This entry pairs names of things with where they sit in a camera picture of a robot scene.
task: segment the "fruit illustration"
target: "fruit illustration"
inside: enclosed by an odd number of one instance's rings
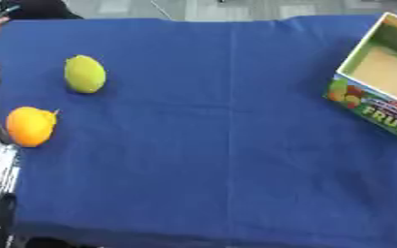
[[[95,59],[78,55],[66,60],[65,78],[76,92],[95,93],[106,83],[107,73]]]
[[[349,85],[348,86],[348,95],[353,95],[357,97],[362,97],[364,94],[364,91],[354,85]]]
[[[328,99],[335,102],[343,102],[345,100],[345,94],[339,92],[328,92]]]
[[[355,109],[361,104],[361,100],[357,96],[348,95],[345,97],[349,109]]]
[[[56,114],[31,107],[17,108],[7,117],[7,130],[17,144],[36,147],[49,140],[57,122]]]
[[[329,91],[345,95],[348,92],[348,83],[343,78],[335,79],[329,85]]]

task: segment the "wire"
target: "wire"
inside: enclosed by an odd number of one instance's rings
[[[150,3],[161,13],[163,14],[165,17],[167,17],[169,20],[173,20],[173,18],[171,17],[171,15],[169,15],[169,13],[166,12],[166,10],[164,10],[159,4],[157,4],[154,0],[150,0]]]

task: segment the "cardboard box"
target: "cardboard box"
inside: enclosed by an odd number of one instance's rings
[[[397,135],[397,15],[385,13],[369,30],[324,97]]]

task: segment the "navy blue cloth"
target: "navy blue cloth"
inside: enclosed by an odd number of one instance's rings
[[[17,21],[0,116],[61,109],[22,150],[16,230],[115,247],[397,247],[397,137],[326,101],[377,15]],[[66,58],[107,69],[67,90]]]

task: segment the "lemon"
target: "lemon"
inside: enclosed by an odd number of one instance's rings
[[[17,144],[36,147],[51,137],[57,123],[56,114],[32,107],[17,108],[7,117],[7,130]]]
[[[95,93],[106,83],[107,73],[95,59],[77,55],[66,60],[65,78],[76,92]]]

